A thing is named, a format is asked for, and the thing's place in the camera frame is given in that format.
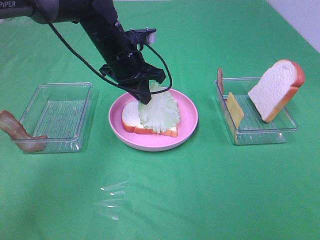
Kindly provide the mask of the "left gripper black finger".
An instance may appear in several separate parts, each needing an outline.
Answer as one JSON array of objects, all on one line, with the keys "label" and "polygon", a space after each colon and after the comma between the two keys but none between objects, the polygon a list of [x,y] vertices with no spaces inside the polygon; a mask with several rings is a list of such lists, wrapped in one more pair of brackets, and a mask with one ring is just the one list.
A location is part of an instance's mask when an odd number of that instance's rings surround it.
[{"label": "left gripper black finger", "polygon": [[144,105],[147,105],[152,99],[148,80],[125,83],[123,86],[129,89],[129,93]]}]

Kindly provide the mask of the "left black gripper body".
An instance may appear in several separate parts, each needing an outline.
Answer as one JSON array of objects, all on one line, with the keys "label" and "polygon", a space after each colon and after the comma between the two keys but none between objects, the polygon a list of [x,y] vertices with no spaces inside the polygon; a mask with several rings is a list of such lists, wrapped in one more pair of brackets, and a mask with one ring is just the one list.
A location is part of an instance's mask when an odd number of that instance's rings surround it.
[{"label": "left black gripper body", "polygon": [[98,52],[105,61],[99,72],[122,87],[143,80],[154,80],[161,84],[166,79],[164,70],[145,62],[142,53],[134,46],[100,46]]}]

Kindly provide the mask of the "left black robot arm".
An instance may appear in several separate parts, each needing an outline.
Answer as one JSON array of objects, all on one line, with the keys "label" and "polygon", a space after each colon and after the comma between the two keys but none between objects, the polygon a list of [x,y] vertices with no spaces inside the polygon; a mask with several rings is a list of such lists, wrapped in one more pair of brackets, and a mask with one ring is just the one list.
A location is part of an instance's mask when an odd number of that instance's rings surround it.
[{"label": "left black robot arm", "polygon": [[95,73],[107,83],[130,93],[143,104],[154,95],[149,81],[161,84],[169,70],[145,62],[142,50],[155,42],[156,29],[125,31],[111,0],[2,0],[1,19],[30,17],[47,24],[70,49],[71,46],[54,27],[54,23],[80,23],[105,64]]}]

